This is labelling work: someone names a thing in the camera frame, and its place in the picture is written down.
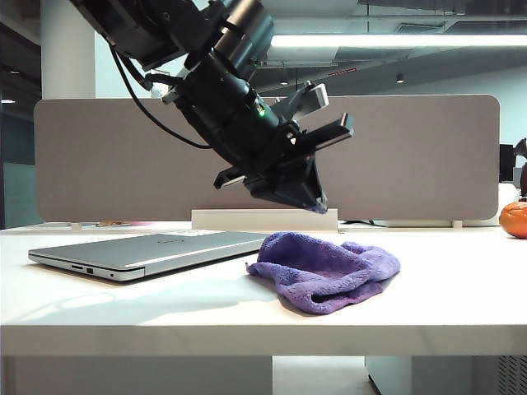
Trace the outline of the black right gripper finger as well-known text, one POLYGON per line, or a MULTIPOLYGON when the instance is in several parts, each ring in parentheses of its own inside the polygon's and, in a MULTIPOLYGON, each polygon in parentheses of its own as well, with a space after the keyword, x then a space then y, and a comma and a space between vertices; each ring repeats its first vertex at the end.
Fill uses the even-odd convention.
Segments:
POLYGON ((328 199, 318 176, 315 155, 301 156, 277 168, 274 192, 284 204, 325 214, 328 199))
POLYGON ((253 198, 305 209, 304 189, 299 181, 284 177, 277 179, 254 177, 245 179, 245 187, 253 198))

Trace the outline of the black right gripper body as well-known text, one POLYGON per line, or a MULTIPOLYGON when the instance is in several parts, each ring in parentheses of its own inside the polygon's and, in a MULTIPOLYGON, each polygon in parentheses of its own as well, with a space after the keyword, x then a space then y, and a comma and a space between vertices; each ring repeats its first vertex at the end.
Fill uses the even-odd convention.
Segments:
POLYGON ((277 179, 281 164, 352 137, 347 113, 311 131, 300 127, 299 119, 328 104, 324 91, 297 91, 273 105, 254 91, 207 97, 196 106, 196 129, 230 164, 217 175, 215 188, 245 184, 246 178, 277 179))

